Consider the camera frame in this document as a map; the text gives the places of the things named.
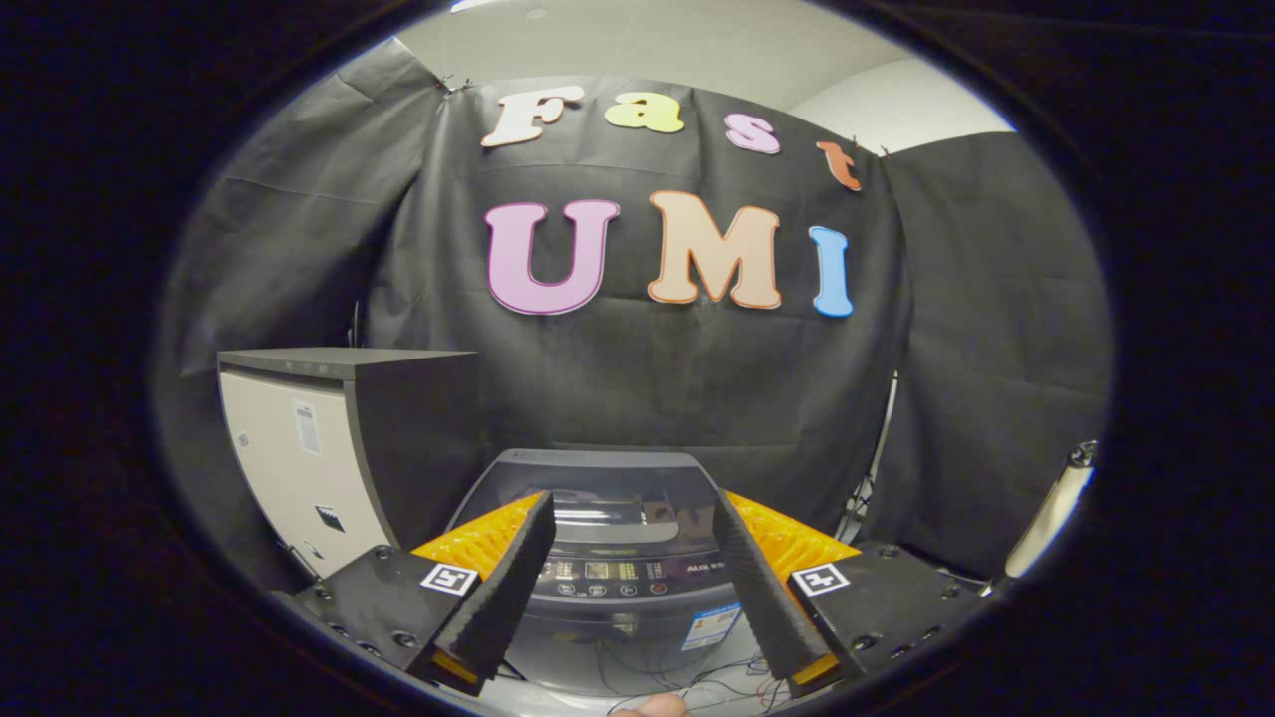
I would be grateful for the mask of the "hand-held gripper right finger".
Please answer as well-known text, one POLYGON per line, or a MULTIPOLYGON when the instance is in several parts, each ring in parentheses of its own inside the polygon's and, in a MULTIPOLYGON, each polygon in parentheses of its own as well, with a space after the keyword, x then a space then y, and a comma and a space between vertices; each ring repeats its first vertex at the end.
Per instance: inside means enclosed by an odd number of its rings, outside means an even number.
POLYGON ((794 697, 892 679, 986 609, 984 582, 894 543, 850 546, 725 490, 713 535, 771 676, 794 697))

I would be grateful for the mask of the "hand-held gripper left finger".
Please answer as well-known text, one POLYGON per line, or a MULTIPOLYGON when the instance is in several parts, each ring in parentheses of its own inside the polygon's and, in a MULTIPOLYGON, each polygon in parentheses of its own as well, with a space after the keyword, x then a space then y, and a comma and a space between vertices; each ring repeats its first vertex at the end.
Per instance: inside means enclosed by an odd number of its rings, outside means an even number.
POLYGON ((532 492, 413 551, 377 545, 293 596, 305 621, 411 677, 477 697, 513 644, 555 545, 532 492))

